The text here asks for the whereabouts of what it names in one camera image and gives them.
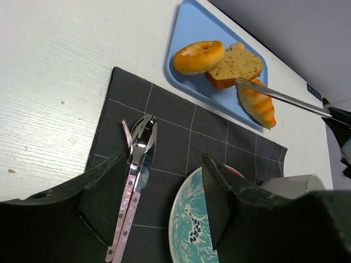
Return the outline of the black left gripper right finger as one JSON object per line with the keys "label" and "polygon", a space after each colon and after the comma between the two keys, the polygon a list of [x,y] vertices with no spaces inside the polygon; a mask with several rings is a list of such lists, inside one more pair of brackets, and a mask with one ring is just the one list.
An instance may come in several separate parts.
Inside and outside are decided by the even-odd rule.
{"label": "black left gripper right finger", "polygon": [[350,262],[350,192],[273,194],[202,156],[212,246],[220,262]]}

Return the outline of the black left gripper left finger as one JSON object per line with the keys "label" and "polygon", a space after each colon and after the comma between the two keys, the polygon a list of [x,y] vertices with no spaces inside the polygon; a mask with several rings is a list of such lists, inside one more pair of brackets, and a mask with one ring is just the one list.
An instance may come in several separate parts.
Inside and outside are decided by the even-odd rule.
{"label": "black left gripper left finger", "polygon": [[27,199],[1,203],[1,262],[104,262],[127,175],[118,153]]}

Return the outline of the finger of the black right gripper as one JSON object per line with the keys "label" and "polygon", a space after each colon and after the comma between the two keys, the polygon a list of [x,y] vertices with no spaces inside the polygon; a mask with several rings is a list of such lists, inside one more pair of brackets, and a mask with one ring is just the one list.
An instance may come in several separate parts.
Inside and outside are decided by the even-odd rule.
{"label": "finger of the black right gripper", "polygon": [[331,106],[326,98],[322,99],[323,107],[332,115],[331,118],[323,117],[323,121],[333,132],[339,145],[344,145],[350,140],[350,112]]}

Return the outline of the metal tongs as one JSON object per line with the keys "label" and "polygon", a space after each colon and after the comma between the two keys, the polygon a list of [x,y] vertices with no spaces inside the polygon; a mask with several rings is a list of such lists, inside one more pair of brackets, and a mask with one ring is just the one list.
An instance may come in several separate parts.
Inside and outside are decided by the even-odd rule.
{"label": "metal tongs", "polygon": [[249,89],[254,90],[260,94],[269,96],[269,97],[274,98],[274,99],[278,99],[280,101],[283,101],[283,102],[291,104],[293,106],[302,108],[306,111],[312,112],[312,113],[317,114],[319,116],[322,116],[325,118],[332,118],[332,114],[329,111],[324,110],[323,108],[320,108],[320,107],[314,106],[312,104],[306,103],[304,101],[295,99],[295,98],[288,96],[288,95],[285,95],[283,93],[279,93],[275,90],[272,90],[270,88],[267,88],[263,85],[255,83],[255,82],[248,81],[244,78],[237,78],[236,85],[237,85],[237,87],[249,88]]}

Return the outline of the striped orange croissant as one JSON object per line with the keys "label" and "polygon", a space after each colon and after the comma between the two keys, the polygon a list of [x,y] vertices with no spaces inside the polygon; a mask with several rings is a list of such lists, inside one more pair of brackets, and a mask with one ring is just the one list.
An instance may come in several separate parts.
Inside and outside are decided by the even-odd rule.
{"label": "striped orange croissant", "polygon": [[272,98],[250,88],[236,86],[244,110],[264,128],[270,130],[275,127],[275,108]]}

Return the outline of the brown bread slice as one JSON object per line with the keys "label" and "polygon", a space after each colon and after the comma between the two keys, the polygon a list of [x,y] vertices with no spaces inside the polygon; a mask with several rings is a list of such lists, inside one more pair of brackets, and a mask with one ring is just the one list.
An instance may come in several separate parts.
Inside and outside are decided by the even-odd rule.
{"label": "brown bread slice", "polygon": [[252,80],[259,77],[264,69],[263,60],[252,52],[241,49],[227,50],[224,59],[205,76],[217,89],[236,85],[237,78]]}

